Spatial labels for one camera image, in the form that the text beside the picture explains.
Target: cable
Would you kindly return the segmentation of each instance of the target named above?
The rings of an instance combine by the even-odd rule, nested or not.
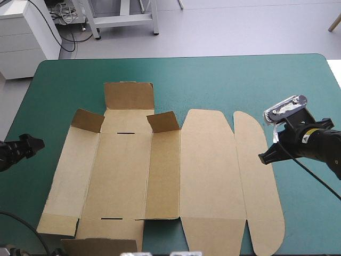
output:
[[[56,13],[54,13],[54,12],[50,12],[50,14],[51,14],[51,15],[56,15],[56,17],[53,17],[53,20],[58,19],[58,18],[61,18],[61,16],[60,16],[59,14],[56,14]],[[86,39],[84,39],[84,40],[75,41],[75,40],[70,40],[70,39],[67,39],[67,38],[65,38],[65,37],[62,37],[62,36],[60,35],[60,37],[63,38],[64,40],[69,41],[69,42],[75,42],[75,43],[81,43],[81,42],[88,41],[92,36],[93,36],[93,34],[89,35],[89,37],[86,38]]]
[[[65,37],[62,37],[62,36],[60,36],[61,38],[63,38],[64,40],[66,40],[66,41],[69,41],[69,42],[75,42],[75,43],[81,43],[81,42],[85,42],[85,41],[88,41],[91,37],[92,37],[92,34],[91,35],[89,35],[89,37],[87,38],[87,39],[84,39],[84,40],[79,40],[79,41],[73,41],[73,40],[69,40],[69,39],[67,39],[67,38],[65,38]]]
[[[34,227],[32,227],[29,223],[24,221],[22,218],[19,218],[18,216],[14,215],[13,213],[5,212],[5,211],[1,211],[0,210],[0,214],[8,216],[8,217],[11,217],[14,220],[16,220],[16,221],[24,224],[26,227],[28,227],[38,237],[38,239],[40,240],[41,244],[43,245],[43,247],[44,247],[44,249],[45,249],[45,251],[47,253],[47,256],[51,256],[51,253],[50,253],[46,243],[44,242],[42,236],[34,229]]]
[[[29,1],[29,2],[38,10],[38,12],[41,14],[41,16],[44,18],[44,20],[45,20],[45,22],[46,22],[48,28],[50,29],[50,31],[51,31],[51,33],[52,33],[52,36],[54,37],[54,39],[56,40],[56,42],[59,44],[59,46],[60,46],[63,50],[65,50],[65,51],[67,51],[67,52],[73,52],[73,51],[75,51],[75,49],[76,49],[76,42],[74,42],[74,48],[73,48],[72,50],[68,50],[68,49],[64,48],[64,47],[62,46],[62,44],[59,43],[59,41],[57,40],[56,36],[54,35],[54,33],[53,33],[53,31],[52,31],[52,29],[51,29],[51,27],[50,27],[50,24],[48,24],[48,22],[47,22],[45,16],[44,16],[43,13],[41,12],[41,10],[38,8],[38,6],[37,6],[35,3],[33,3],[31,0],[27,0],[27,1]]]
[[[334,196],[336,196],[341,201],[341,196],[337,194],[331,187],[329,187],[323,180],[321,180],[319,177],[317,177],[312,171],[310,171],[305,165],[303,165],[300,161],[298,161],[296,158],[294,158],[284,147],[280,142],[277,142],[278,146],[286,153],[296,164],[298,164],[300,167],[302,167],[307,173],[309,173],[312,177],[314,177],[319,183],[324,185],[331,193],[333,193]]]

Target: sticker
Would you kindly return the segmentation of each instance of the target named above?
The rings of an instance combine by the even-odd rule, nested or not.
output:
[[[319,129],[320,129],[320,128],[313,128],[313,129],[308,130],[308,131],[303,135],[302,143],[307,144],[310,135],[311,135],[313,132],[315,132],[315,131],[317,131],[317,130],[319,130]]]

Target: white table leg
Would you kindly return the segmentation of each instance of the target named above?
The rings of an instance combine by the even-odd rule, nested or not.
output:
[[[153,18],[153,26],[154,26],[154,35],[158,35],[159,25],[158,25],[158,10],[156,8],[156,0],[151,0],[150,2],[151,2],[151,16]]]
[[[86,15],[87,20],[89,22],[89,25],[90,25],[90,28],[91,28],[91,31],[92,31],[94,38],[96,38],[96,39],[101,38],[100,34],[98,33],[97,28],[95,26],[94,16],[93,16],[93,13],[92,13],[91,8],[90,8],[89,0],[80,0],[80,1],[83,4],[84,10],[85,10],[85,15]]]

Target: wooden leg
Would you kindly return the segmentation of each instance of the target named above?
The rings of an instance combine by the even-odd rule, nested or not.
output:
[[[336,18],[336,20],[332,23],[332,25],[329,27],[328,31],[332,32],[334,28],[336,28],[337,25],[339,25],[341,21],[341,14]]]

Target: white floor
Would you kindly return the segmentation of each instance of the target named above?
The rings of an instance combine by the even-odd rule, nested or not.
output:
[[[214,55],[320,53],[341,59],[341,25],[327,31],[341,11],[341,0],[158,0],[160,35],[151,25],[101,29],[61,59],[188,57]],[[117,0],[92,0],[97,16],[117,14]],[[138,0],[131,0],[138,13]],[[87,37],[73,26],[78,40]],[[72,44],[64,44],[69,49]],[[341,79],[341,64],[329,64]],[[30,79],[5,81],[0,75],[0,140],[11,126]]]

